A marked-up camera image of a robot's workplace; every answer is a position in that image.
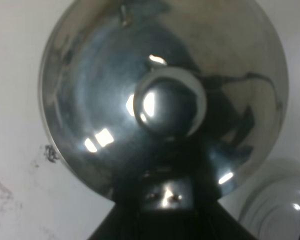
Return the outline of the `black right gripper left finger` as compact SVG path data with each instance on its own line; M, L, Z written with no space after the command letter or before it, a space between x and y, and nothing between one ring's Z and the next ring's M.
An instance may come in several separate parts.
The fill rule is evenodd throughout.
M150 209L138 201L119 202L88 237L90 240L144 240L142 217Z

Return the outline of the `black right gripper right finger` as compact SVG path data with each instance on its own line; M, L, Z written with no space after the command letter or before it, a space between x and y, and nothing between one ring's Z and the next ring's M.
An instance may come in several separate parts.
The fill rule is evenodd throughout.
M190 217L184 221L186 240L254 240L216 199L186 197Z

